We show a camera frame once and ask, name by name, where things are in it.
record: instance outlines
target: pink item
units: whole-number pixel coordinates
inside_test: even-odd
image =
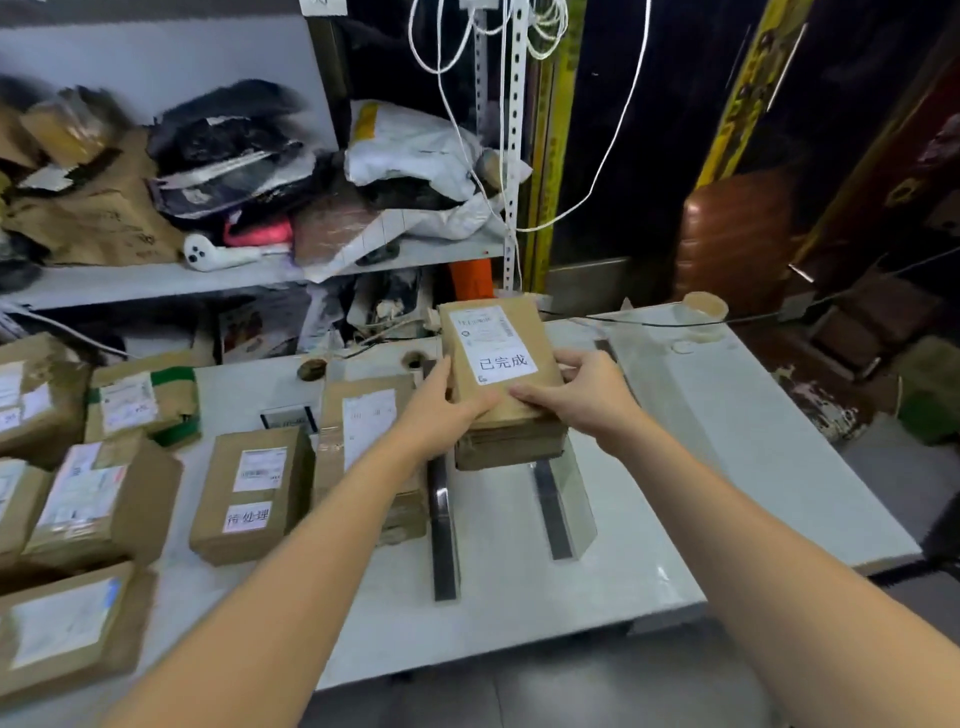
[[[290,224],[290,219],[287,217],[271,225],[254,228],[250,232],[245,232],[242,235],[231,235],[230,228],[232,228],[232,225],[229,220],[227,220],[224,224],[224,244],[229,245],[231,248],[292,243],[294,239],[294,229]]]

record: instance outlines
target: small box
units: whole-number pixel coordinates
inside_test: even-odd
[[[88,443],[143,430],[165,448],[200,438],[200,397],[191,350],[132,359],[93,371],[87,393]]]
[[[55,470],[84,438],[90,369],[49,333],[0,347],[0,455]]]
[[[413,394],[412,375],[326,383],[313,479],[314,507],[343,479],[349,466],[390,428]],[[424,464],[400,486],[377,545],[425,536],[429,520]]]
[[[190,548],[214,566],[266,556],[309,510],[313,464],[302,427],[218,437]]]
[[[31,571],[21,558],[47,501],[53,476],[25,460],[0,459],[0,573]]]
[[[24,558],[80,570],[163,550],[183,465],[137,430],[75,445],[54,479]]]
[[[155,582],[126,562],[0,597],[0,705],[132,672]]]
[[[459,301],[439,310],[444,353],[453,359],[453,401],[468,400],[483,387],[505,395],[457,443],[457,469],[478,471],[560,456],[566,425],[552,412],[507,394],[518,382],[564,383],[534,300]]]

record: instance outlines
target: hand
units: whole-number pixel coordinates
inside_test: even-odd
[[[596,438],[606,452],[630,426],[645,419],[620,368],[606,352],[557,349],[554,357],[565,366],[561,387],[515,384],[510,394],[529,404],[546,407],[574,429]]]
[[[450,357],[437,362],[394,424],[402,447],[413,449],[418,461],[450,450],[480,415],[492,409],[502,393],[487,388],[471,400],[453,404],[446,400]]]

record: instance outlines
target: metal shelf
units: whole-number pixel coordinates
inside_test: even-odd
[[[405,235],[400,255],[374,265],[351,265],[338,275],[437,265],[503,255],[503,241],[480,232],[466,240],[438,240]],[[303,270],[286,255],[272,255],[255,263],[200,273],[179,263],[48,268],[29,288],[0,296],[3,303],[18,303],[33,310],[64,308],[91,303],[136,301],[161,296],[181,296],[225,291],[253,285],[306,280]]]

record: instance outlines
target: power cord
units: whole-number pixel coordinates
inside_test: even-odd
[[[945,257],[946,255],[951,255],[951,254],[953,254],[953,253],[956,253],[957,251],[960,251],[960,246],[957,246],[956,248],[951,248],[951,249],[948,250],[948,251],[944,251],[944,252],[938,253],[938,254],[936,254],[936,255],[931,255],[930,257],[924,258],[923,260],[918,260],[916,263],[911,263],[910,265],[903,266],[902,268],[899,268],[899,269],[896,270],[896,271],[889,271],[889,272],[887,272],[887,273],[880,274],[880,275],[877,276],[876,278],[873,278],[873,279],[870,279],[870,280],[867,280],[867,281],[863,281],[863,282],[858,282],[858,283],[852,285],[850,288],[846,288],[846,289],[844,289],[844,290],[842,290],[842,291],[838,291],[837,293],[831,293],[831,294],[829,294],[828,296],[822,296],[822,297],[819,298],[819,299],[814,299],[813,301],[810,302],[810,304],[807,306],[807,308],[810,308],[811,306],[814,306],[814,305],[818,305],[819,303],[826,303],[827,301],[833,301],[834,299],[838,299],[838,298],[840,298],[840,297],[842,297],[842,296],[846,296],[846,295],[852,293],[853,291],[859,289],[859,288],[862,287],[864,284],[872,284],[872,283],[876,283],[876,282],[879,281],[879,280],[886,280],[886,279],[892,278],[892,277],[894,277],[894,276],[899,276],[900,274],[906,273],[907,271],[913,270],[914,268],[919,268],[919,267],[922,266],[922,265],[926,265],[926,263],[929,263],[929,262],[932,262],[933,260],[937,260],[937,259],[939,259],[939,258]],[[884,253],[883,255],[881,255],[880,258],[877,260],[877,262],[880,262],[880,261],[881,261],[884,257],[886,257],[887,255],[888,255],[888,254],[886,254],[886,253]],[[556,313],[556,312],[554,312],[554,311],[546,311],[546,310],[544,310],[544,309],[542,309],[542,308],[540,309],[540,313],[545,313],[545,314],[547,314],[548,316],[565,316],[563,313]],[[704,322],[704,323],[702,323],[702,324],[651,324],[651,323],[646,322],[646,321],[628,321],[628,320],[626,320],[626,319],[604,318],[604,317],[602,317],[602,316],[566,316],[565,318],[567,318],[567,319],[569,319],[569,320],[571,320],[571,321],[573,321],[573,320],[575,320],[575,319],[590,319],[591,321],[603,321],[603,322],[606,322],[606,323],[609,323],[609,324],[633,324],[634,326],[642,326],[642,327],[649,327],[649,328],[694,328],[694,327],[712,327],[712,326],[716,326],[717,323],[727,324],[727,325],[729,325],[729,324],[748,324],[748,323],[750,323],[750,322],[752,322],[752,321],[763,321],[764,319],[772,319],[772,318],[776,318],[776,317],[779,317],[779,316],[780,316],[780,312],[779,312],[779,311],[771,311],[770,313],[758,313],[758,314],[756,314],[756,315],[754,315],[754,316],[740,316],[740,317],[735,318],[735,319],[726,319],[726,320],[724,320],[724,321],[722,321],[722,322],[710,322],[710,321],[707,321],[707,322]]]

